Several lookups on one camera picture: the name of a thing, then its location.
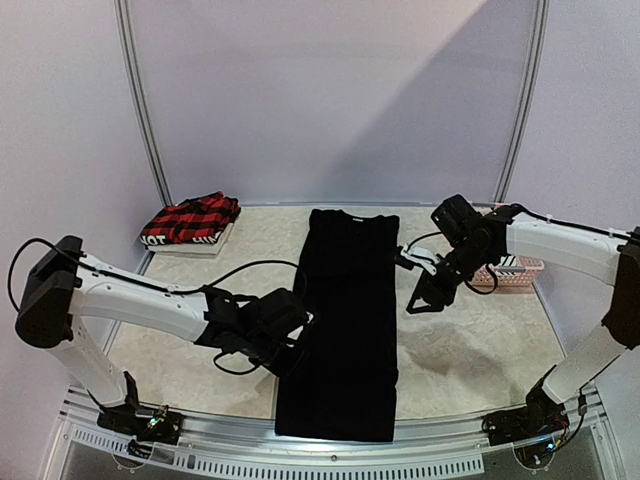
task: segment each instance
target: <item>black garment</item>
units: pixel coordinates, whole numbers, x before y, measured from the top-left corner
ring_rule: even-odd
[[[396,216],[314,210],[300,256],[316,313],[308,362],[280,381],[279,435],[390,442],[396,409]],[[294,292],[302,282],[296,279]]]

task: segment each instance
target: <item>metal frame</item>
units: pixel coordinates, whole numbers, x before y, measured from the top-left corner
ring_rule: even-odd
[[[129,79],[129,87],[131,88],[133,105],[136,109],[136,117],[138,118],[138,124],[140,126],[140,133],[142,134],[142,141],[144,143],[145,150],[147,151],[149,165],[151,166],[151,173],[156,183],[158,195],[160,195],[162,203],[164,203],[165,206],[173,205],[171,192],[169,191],[169,184],[164,174],[164,168],[162,166],[160,153],[153,134],[149,109],[147,107],[147,101],[142,87],[140,68],[138,67],[133,37],[133,28],[131,26],[129,1],[115,0],[115,7],[124,64],[127,70],[127,77]]]
[[[605,478],[622,478],[620,457],[595,387],[585,389],[589,410],[584,429],[596,441]],[[566,403],[571,423],[578,420],[577,400]],[[490,447],[481,430],[487,412],[427,420],[399,420],[389,444],[331,442],[276,436],[273,420],[183,411],[183,435],[177,446],[156,445],[150,464],[203,476],[270,480],[403,480],[458,478],[483,470]],[[114,469],[126,460],[128,438],[96,427],[98,409],[85,390],[71,387],[57,419],[54,449],[43,472],[59,479],[72,442],[109,452]]]
[[[527,118],[531,110],[533,91],[538,77],[548,14],[549,0],[537,0],[536,13],[531,30],[531,38],[529,40],[529,52],[527,55],[525,75],[520,90],[518,114],[516,116],[516,123],[509,141],[507,158],[493,196],[494,202],[505,201],[507,191],[509,190],[509,184],[511,183],[511,177],[513,176],[513,171],[516,165],[516,160],[518,158],[518,153],[520,152],[520,146],[522,145],[522,139],[527,125]]]

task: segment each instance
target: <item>black cable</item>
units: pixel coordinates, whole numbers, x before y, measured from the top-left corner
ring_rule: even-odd
[[[267,265],[267,264],[288,265],[298,270],[298,273],[302,276],[302,280],[304,282],[304,285],[302,288],[302,295],[300,295],[300,298],[304,297],[304,294],[307,291],[307,276],[304,274],[302,270],[300,270],[300,267],[296,263],[289,262],[288,260],[255,260],[253,262],[245,263],[244,265],[241,265],[238,268],[235,268],[230,272],[225,273],[224,275],[222,275],[221,277],[219,277],[218,279],[214,280],[211,283],[207,283],[193,290],[175,291],[173,293],[175,293],[176,295],[192,295],[194,293],[201,293],[207,288],[215,287],[219,283],[225,281],[227,278],[231,277],[232,275],[235,275],[236,273],[241,272],[242,270],[245,270],[250,267],[255,267],[256,265]]]
[[[422,235],[421,237],[418,237],[414,240],[412,240],[411,242],[409,242],[409,244],[407,245],[407,250],[411,250],[411,247],[413,247],[416,243],[418,243],[420,240],[424,240],[425,238],[429,238],[429,237],[435,237],[436,235],[442,235],[442,232],[431,232],[431,233],[427,233],[426,235]]]
[[[473,293],[477,293],[478,295],[489,295],[495,292],[496,289],[498,288],[498,275],[496,275],[496,272],[491,270],[489,268],[489,265],[485,265],[484,268],[489,273],[489,276],[493,280],[493,287],[491,288],[491,290],[478,290],[476,287],[471,285],[468,280],[464,281],[464,284],[467,286],[467,288],[471,290]]]
[[[571,436],[567,438],[565,442],[562,442],[558,447],[552,450],[553,453],[559,450],[562,450],[565,447],[565,445],[567,445],[571,440],[573,440],[575,436],[578,435],[578,432],[580,431],[580,428],[584,423],[584,417],[586,416],[586,413],[587,413],[587,398],[585,397],[584,393],[582,393],[582,388],[580,389],[580,396],[578,397],[578,413],[580,414],[580,421],[578,422],[578,426],[573,431]]]
[[[526,208],[524,205],[521,205],[519,203],[512,203],[510,206],[513,208],[518,208],[522,210],[524,213],[526,213],[527,215],[529,215],[530,217],[536,218],[538,220],[544,220],[545,222],[554,223],[556,225],[561,225],[563,227],[577,228],[579,230],[585,230],[591,233],[598,233],[600,235],[605,235],[607,237],[611,235],[614,238],[617,238],[620,240],[626,240],[629,243],[632,243],[640,247],[640,241],[636,240],[636,235],[632,232],[628,232],[627,235],[622,235],[620,233],[615,233],[615,232],[610,233],[608,230],[592,227],[590,225],[583,225],[581,223],[567,222],[565,220],[556,220],[555,218],[548,218],[548,217],[545,217],[544,215],[540,215],[539,213],[532,212],[531,210]]]
[[[229,355],[228,353],[225,352],[220,352],[218,355],[216,355],[215,357],[213,357],[213,364],[219,369],[222,370],[224,373],[229,373],[231,375],[237,375],[237,376],[241,376],[241,375],[249,375],[250,373],[255,372],[257,369],[260,368],[260,365],[254,365],[253,367],[251,367],[249,370],[243,370],[242,372],[237,372],[235,370],[229,370],[227,368],[221,367],[218,364],[218,360],[220,360],[222,357],[225,357]]]
[[[12,283],[12,278],[13,278],[13,270],[15,269],[16,266],[16,262],[18,261],[18,259],[20,258],[20,255],[22,255],[22,252],[24,252],[24,250],[29,246],[32,245],[34,243],[41,243],[43,245],[46,245],[47,247],[49,247],[51,250],[55,251],[56,253],[58,253],[59,255],[62,255],[64,258],[66,258],[67,260],[69,260],[71,263],[75,263],[78,266],[81,266],[82,268],[86,268],[87,270],[90,270],[92,272],[97,271],[97,268],[91,266],[91,265],[87,265],[85,263],[82,263],[80,260],[78,260],[77,258],[73,258],[71,255],[69,255],[67,252],[59,249],[57,246],[55,246],[53,243],[51,243],[48,240],[45,240],[44,238],[38,238],[38,237],[34,237],[34,238],[30,238],[29,240],[27,240],[26,242],[24,242],[20,248],[16,251],[15,255],[13,256],[13,259],[11,260],[11,265],[9,266],[9,273],[7,274],[7,293],[9,294],[9,300],[11,301],[11,305],[13,305],[13,308],[16,310],[16,312],[20,311],[20,307],[18,307],[17,302],[15,301],[15,298],[13,298],[13,288],[11,287],[11,283]]]
[[[20,311],[20,307],[18,306],[18,303],[15,301],[15,298],[13,297],[13,288],[11,286],[12,284],[12,278],[13,278],[13,271],[15,269],[16,266],[16,262],[18,261],[18,259],[20,258],[20,255],[22,255],[22,252],[29,246],[32,245],[34,243],[41,243],[47,247],[49,247],[49,249],[55,251],[56,253],[58,253],[59,255],[63,256],[65,259],[67,259],[68,261],[70,261],[71,263],[78,265],[79,267],[82,267],[84,269],[87,269],[91,272],[96,272],[99,273],[101,275],[104,275],[105,277],[111,277],[111,278],[117,278],[119,280],[128,282],[128,283],[132,283],[134,285],[138,285],[138,286],[142,286],[142,287],[146,287],[149,288],[151,290],[155,290],[158,292],[162,292],[162,293],[168,293],[168,294],[172,294],[172,295],[194,295],[196,293],[202,293],[206,288],[208,287],[213,287],[214,285],[219,284],[220,282],[226,280],[227,278],[231,277],[232,275],[235,275],[236,273],[249,268],[249,267],[253,267],[255,265],[265,265],[265,264],[280,264],[280,265],[289,265],[291,267],[294,267],[298,273],[302,276],[302,281],[303,281],[303,289],[302,289],[302,295],[300,296],[300,298],[304,298],[304,295],[307,291],[307,276],[304,274],[304,272],[302,270],[300,270],[300,267],[293,263],[293,262],[289,262],[287,260],[256,260],[254,262],[249,262],[246,263],[244,265],[241,265],[240,267],[225,273],[224,275],[222,275],[220,278],[218,278],[217,280],[214,280],[211,283],[208,283],[206,285],[203,285],[201,287],[198,287],[196,289],[193,290],[169,290],[168,288],[165,287],[160,287],[158,285],[155,285],[153,283],[148,283],[145,282],[143,280],[139,280],[136,278],[131,278],[131,277],[127,277],[126,275],[121,275],[117,272],[112,272],[109,270],[100,270],[92,265],[87,265],[86,263],[81,262],[80,260],[73,258],[71,255],[69,255],[67,252],[61,250],[60,248],[58,248],[56,245],[54,245],[53,243],[51,243],[48,240],[45,240],[43,238],[38,238],[38,237],[34,237],[34,238],[30,238],[29,240],[27,240],[26,242],[24,242],[20,248],[16,251],[15,255],[13,256],[13,259],[11,260],[11,265],[9,266],[9,272],[7,275],[7,293],[9,294],[9,300],[11,301],[11,305],[13,306],[13,308],[15,309],[16,312]]]

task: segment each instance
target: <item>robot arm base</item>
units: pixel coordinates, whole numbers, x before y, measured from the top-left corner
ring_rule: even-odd
[[[127,382],[127,396],[122,405],[103,407],[93,399],[100,406],[98,426],[134,436],[139,442],[176,445],[182,432],[184,415],[169,411],[167,406],[159,407],[155,411],[141,407],[135,380],[128,372],[124,372],[124,377]]]
[[[484,417],[482,430],[489,437],[491,446],[550,434],[556,430],[562,430],[563,422],[569,424],[564,404],[553,402],[542,389],[547,375],[540,379],[527,394],[524,407],[499,410]]]

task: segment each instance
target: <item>table surface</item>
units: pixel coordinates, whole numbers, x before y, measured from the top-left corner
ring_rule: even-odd
[[[297,261],[314,207],[245,207],[216,257],[156,254],[146,275],[178,285],[201,285],[246,262]],[[427,207],[344,207],[350,214],[400,217],[398,244],[436,230]],[[449,250],[441,236],[423,241],[434,252]],[[220,286],[234,293],[264,295],[290,288],[293,269],[250,268]],[[479,296],[459,288],[441,313],[409,315],[405,308],[419,272],[396,269],[398,400],[396,418],[430,418],[523,403],[533,384],[563,358],[557,338],[531,288]],[[109,357],[136,379],[140,400],[198,412],[272,418],[277,379],[264,369],[233,376],[212,363],[217,349],[169,334],[122,324]],[[242,355],[221,363],[242,370]]]

